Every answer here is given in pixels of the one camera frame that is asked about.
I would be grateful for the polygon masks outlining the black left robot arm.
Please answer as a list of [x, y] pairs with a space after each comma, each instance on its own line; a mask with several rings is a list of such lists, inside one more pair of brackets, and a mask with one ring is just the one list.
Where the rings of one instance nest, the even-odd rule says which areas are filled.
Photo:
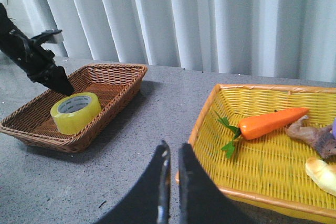
[[70, 96], [75, 89], [68, 80], [65, 69], [56, 65], [55, 54], [51, 50], [42, 47], [47, 42], [61, 42], [61, 33], [60, 29], [52, 29], [28, 38], [10, 20], [5, 6], [1, 4], [1, 52], [19, 66], [30, 81]]

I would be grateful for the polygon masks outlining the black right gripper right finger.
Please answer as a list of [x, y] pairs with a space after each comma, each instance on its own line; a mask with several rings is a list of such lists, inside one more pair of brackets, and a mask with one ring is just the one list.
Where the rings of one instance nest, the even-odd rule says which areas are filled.
[[190, 144], [178, 154], [180, 223], [252, 223], [213, 183]]

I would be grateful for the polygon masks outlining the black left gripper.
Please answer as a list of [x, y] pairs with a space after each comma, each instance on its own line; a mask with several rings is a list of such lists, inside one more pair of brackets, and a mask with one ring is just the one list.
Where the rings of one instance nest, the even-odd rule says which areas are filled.
[[56, 65], [55, 54], [51, 50], [42, 47], [42, 44], [47, 42], [54, 44], [62, 42], [61, 33], [60, 29], [52, 29], [28, 38], [20, 30], [17, 30], [15, 37], [22, 42], [23, 62], [28, 67], [26, 73], [29, 79], [33, 82], [39, 82], [57, 93], [70, 96], [74, 93], [74, 88], [68, 80], [64, 68]]

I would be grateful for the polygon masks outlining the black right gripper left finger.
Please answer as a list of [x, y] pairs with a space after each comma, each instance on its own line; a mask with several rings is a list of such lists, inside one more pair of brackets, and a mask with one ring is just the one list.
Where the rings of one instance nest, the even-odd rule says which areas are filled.
[[170, 192], [171, 153], [162, 141], [137, 183], [97, 223], [168, 223]]

